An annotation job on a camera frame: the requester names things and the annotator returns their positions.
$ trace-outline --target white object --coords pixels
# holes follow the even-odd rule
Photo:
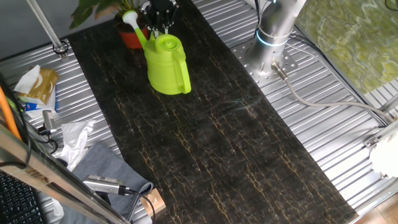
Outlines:
[[[371,151],[372,169],[388,177],[398,177],[398,132],[382,140]]]
[[[129,12],[129,13],[123,15],[123,22],[130,24],[132,26],[132,28],[135,30],[135,29],[139,28],[138,24],[137,24],[137,18],[138,18],[138,15],[136,12]]]
[[[36,65],[32,70],[27,72],[15,86],[14,91],[28,94],[39,77],[40,66]]]
[[[68,170],[72,171],[88,152],[85,147],[94,123],[95,120],[89,119],[61,125],[64,146],[60,158],[68,163]]]
[[[52,205],[54,207],[54,215],[56,217],[62,218],[64,216],[64,212],[63,212],[63,208],[62,208],[62,205],[60,204],[60,202],[55,200],[54,198],[52,198]]]
[[[25,112],[31,118],[37,118],[39,116],[43,116],[43,110],[51,110],[53,114],[57,113],[55,111],[55,90],[51,92],[51,96],[46,105],[37,105],[36,110],[26,110]]]

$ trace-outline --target watering can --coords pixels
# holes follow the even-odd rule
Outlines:
[[[137,13],[134,11],[126,12],[123,15],[123,22],[132,26],[144,49],[150,85],[166,95],[191,92],[181,41],[170,34],[162,34],[155,38],[154,33],[147,40],[137,25]]]

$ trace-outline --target metal grating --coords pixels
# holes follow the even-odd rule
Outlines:
[[[56,101],[59,107],[57,114],[54,114],[57,132],[52,135],[53,139],[61,146],[63,142],[61,124],[86,121],[92,118],[96,120],[96,123],[88,136],[86,146],[90,147],[94,142],[103,142],[117,155],[121,156],[118,145],[71,47],[68,56],[69,59],[62,61],[53,52],[52,45],[49,45],[0,62],[0,72],[4,75],[11,89],[14,89],[21,76],[30,67],[40,65],[54,69],[60,77],[56,85]],[[43,125],[42,117],[31,119],[26,116],[26,119],[36,128]],[[42,192],[39,193],[39,197],[49,224],[59,223],[60,218],[56,217],[53,212],[51,197]]]
[[[243,0],[193,2],[231,50],[253,38],[256,12]],[[290,39],[289,44],[317,55],[299,41]],[[289,78],[300,96],[319,103],[358,101],[354,91],[330,72],[331,68],[306,53],[288,46],[286,50],[298,63],[298,70],[290,73]],[[380,124],[366,110],[352,106],[312,108],[299,103],[280,79],[258,83],[274,109],[359,215],[398,191],[397,179],[381,179],[371,169],[369,151],[363,142],[379,131]]]

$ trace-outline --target black marble surface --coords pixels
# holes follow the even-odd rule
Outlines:
[[[356,216],[191,1],[171,34],[192,92],[147,80],[113,22],[68,39],[126,162],[155,183],[159,223],[347,223]]]

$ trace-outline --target white tissue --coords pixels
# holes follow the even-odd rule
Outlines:
[[[15,86],[14,91],[28,94],[39,77],[40,66],[36,65],[32,70],[27,72]]]
[[[52,198],[52,205],[54,207],[54,215],[56,217],[62,218],[64,216],[64,212],[63,212],[63,208],[62,208],[62,205],[60,204],[60,202],[55,200],[54,198]]]
[[[72,171],[88,152],[85,149],[88,135],[92,132],[95,120],[63,124],[64,147],[60,158],[68,163],[67,169]]]
[[[398,133],[379,142],[372,150],[369,160],[376,172],[398,177]]]

